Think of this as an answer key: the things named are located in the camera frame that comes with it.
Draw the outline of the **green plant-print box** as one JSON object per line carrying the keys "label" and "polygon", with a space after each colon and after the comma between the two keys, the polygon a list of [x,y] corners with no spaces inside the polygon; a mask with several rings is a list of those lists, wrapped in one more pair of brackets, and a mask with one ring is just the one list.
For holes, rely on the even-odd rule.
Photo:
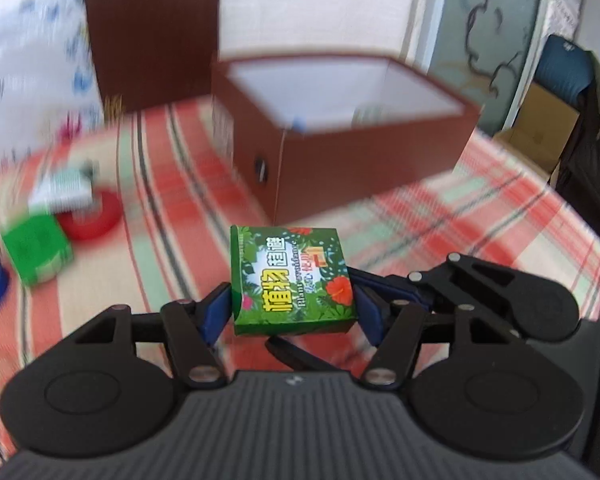
{"label": "green plant-print box", "polygon": [[238,336],[345,332],[358,319],[335,229],[232,226],[230,273]]}

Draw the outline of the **plaid bed sheet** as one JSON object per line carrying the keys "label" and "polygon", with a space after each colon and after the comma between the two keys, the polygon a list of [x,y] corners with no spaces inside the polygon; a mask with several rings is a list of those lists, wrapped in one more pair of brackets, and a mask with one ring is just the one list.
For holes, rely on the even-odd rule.
{"label": "plaid bed sheet", "polygon": [[[92,162],[121,197],[122,219],[79,244],[73,262],[32,288],[12,280],[0,303],[0,393],[15,372],[112,304],[136,312],[206,296],[230,276],[230,227],[265,222],[210,142],[205,100],[158,107],[0,174],[0,221],[43,174]],[[600,239],[542,179],[481,133],[455,168],[306,219],[337,230],[355,268],[405,275],[451,252],[562,283],[600,316]],[[0,466],[12,455],[0,419]]]}

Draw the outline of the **dark hanging jacket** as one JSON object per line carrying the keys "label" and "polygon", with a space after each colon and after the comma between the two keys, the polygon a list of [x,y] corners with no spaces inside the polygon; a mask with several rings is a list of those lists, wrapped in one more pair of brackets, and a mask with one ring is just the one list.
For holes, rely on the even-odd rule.
{"label": "dark hanging jacket", "polygon": [[579,113],[560,155],[557,191],[600,237],[600,61],[551,34],[533,82]]}

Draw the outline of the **red tape roll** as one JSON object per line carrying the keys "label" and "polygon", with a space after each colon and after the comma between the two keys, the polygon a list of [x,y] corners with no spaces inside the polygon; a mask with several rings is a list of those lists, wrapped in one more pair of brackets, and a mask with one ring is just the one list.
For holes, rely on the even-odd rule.
{"label": "red tape roll", "polygon": [[93,201],[82,209],[58,214],[56,220],[69,240],[97,240],[113,230],[122,219],[122,203],[117,192],[95,188]]}

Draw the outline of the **plain green box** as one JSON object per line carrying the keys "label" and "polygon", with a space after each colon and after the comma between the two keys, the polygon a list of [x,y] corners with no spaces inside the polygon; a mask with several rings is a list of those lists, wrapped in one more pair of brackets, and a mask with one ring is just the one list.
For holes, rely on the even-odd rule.
{"label": "plain green box", "polygon": [[72,245],[52,214],[26,214],[0,227],[0,237],[20,282],[46,283],[73,259]]}

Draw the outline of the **open cardboard carton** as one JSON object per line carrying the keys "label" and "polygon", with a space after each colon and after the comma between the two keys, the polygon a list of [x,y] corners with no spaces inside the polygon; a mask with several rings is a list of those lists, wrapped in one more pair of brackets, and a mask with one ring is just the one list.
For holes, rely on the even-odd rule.
{"label": "open cardboard carton", "polygon": [[539,84],[530,84],[513,125],[493,140],[549,181],[578,118],[569,104]]}

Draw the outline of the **white green sachet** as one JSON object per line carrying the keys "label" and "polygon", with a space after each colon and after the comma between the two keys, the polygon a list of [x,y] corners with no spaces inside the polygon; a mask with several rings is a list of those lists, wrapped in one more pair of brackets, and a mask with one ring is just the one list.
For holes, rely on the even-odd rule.
{"label": "white green sachet", "polygon": [[98,166],[87,160],[79,167],[65,166],[39,178],[28,197],[36,214],[60,214],[91,206]]}

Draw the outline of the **brown cardboard box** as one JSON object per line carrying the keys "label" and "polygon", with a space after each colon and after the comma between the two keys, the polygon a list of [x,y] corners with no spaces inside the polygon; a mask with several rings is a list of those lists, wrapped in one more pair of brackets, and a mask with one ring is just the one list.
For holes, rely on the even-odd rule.
{"label": "brown cardboard box", "polygon": [[389,55],[308,52],[212,67],[232,162],[274,224],[452,169],[479,107]]}

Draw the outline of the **floral Beautiful Day pillow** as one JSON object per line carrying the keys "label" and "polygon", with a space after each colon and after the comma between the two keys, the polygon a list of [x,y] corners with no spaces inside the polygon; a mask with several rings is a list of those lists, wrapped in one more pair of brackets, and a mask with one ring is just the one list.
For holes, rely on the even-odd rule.
{"label": "floral Beautiful Day pillow", "polygon": [[85,0],[1,10],[0,172],[103,122]]}

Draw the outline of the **brown wooden headboard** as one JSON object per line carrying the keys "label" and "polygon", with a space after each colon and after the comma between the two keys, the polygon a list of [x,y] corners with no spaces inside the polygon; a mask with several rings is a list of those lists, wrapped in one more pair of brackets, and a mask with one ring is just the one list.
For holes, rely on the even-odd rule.
{"label": "brown wooden headboard", "polygon": [[211,92],[220,0],[84,0],[106,122]]}

